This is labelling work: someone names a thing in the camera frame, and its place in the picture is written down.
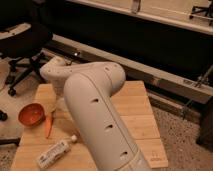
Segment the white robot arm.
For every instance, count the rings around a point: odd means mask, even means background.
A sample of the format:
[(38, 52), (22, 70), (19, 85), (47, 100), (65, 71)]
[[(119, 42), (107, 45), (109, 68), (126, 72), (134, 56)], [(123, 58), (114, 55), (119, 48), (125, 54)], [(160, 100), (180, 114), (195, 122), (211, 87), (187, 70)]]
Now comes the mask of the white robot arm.
[(56, 56), (41, 67), (40, 74), (64, 97), (98, 171), (151, 171), (111, 101), (126, 80), (120, 64), (69, 65)]

